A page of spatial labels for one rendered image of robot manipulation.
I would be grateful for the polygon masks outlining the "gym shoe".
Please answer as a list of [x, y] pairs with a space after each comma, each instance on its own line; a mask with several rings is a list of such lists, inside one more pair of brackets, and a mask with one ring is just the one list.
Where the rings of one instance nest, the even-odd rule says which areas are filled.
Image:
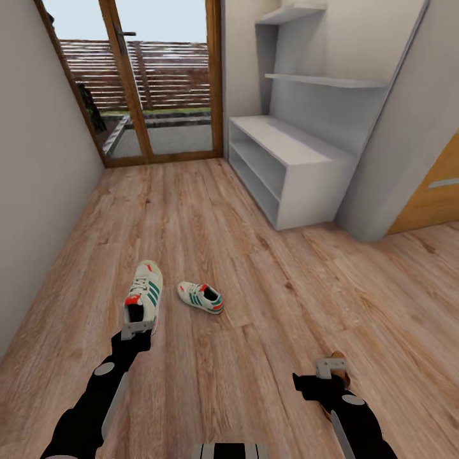
[[208, 284], [181, 282], [177, 291], [180, 299], [188, 305], [203, 309], [211, 314], [220, 314], [224, 310], [222, 296]]
[[153, 321], [151, 336], [156, 332], [159, 319], [159, 306], [163, 292], [161, 270], [150, 259], [142, 261], [135, 273], [129, 294], [122, 305], [125, 323]]

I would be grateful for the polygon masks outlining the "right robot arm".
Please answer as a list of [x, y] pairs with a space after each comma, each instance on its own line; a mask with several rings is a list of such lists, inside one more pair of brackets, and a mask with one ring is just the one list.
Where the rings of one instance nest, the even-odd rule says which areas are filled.
[[381, 427], [366, 401], [344, 389], [340, 376], [331, 370], [348, 370], [342, 358], [318, 358], [316, 375], [293, 373], [296, 391], [306, 400], [318, 400], [331, 414], [331, 423], [346, 459], [397, 459], [382, 438]]

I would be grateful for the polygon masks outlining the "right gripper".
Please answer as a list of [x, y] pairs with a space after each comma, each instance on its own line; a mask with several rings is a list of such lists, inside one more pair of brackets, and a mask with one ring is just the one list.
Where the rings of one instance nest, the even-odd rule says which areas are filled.
[[332, 375], [331, 379], [321, 379], [316, 375], [298, 376], [293, 373], [293, 381], [296, 391], [302, 391], [303, 398], [306, 400], [318, 400], [321, 407], [324, 405], [324, 393], [330, 386], [335, 386], [340, 390], [344, 389], [344, 382], [340, 376]]

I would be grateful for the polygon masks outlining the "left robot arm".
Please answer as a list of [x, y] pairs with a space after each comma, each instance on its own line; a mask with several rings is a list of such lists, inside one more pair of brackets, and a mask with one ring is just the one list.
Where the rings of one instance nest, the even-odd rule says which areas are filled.
[[40, 459], [94, 459], [128, 385], [128, 370], [139, 352], [149, 351], [155, 322], [124, 323], [112, 338], [112, 355], [92, 373], [74, 409], [63, 413]]

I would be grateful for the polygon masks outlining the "sandal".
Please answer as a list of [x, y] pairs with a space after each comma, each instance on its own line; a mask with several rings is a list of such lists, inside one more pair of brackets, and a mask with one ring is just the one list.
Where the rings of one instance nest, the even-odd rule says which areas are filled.
[[[346, 360], [346, 357], [344, 356], [344, 354], [340, 351], [335, 351], [333, 352], [333, 354], [331, 355], [330, 358], [342, 358], [342, 359], [345, 359]], [[344, 382], [344, 389], [347, 390], [348, 387], [350, 387], [351, 385], [351, 380], [346, 372], [346, 370], [331, 370], [331, 374], [332, 375], [336, 375], [336, 376], [340, 376]], [[324, 412], [324, 415], [327, 417], [327, 419], [332, 422], [332, 419], [331, 419], [331, 414], [328, 413], [328, 411], [322, 407], [322, 410]]]

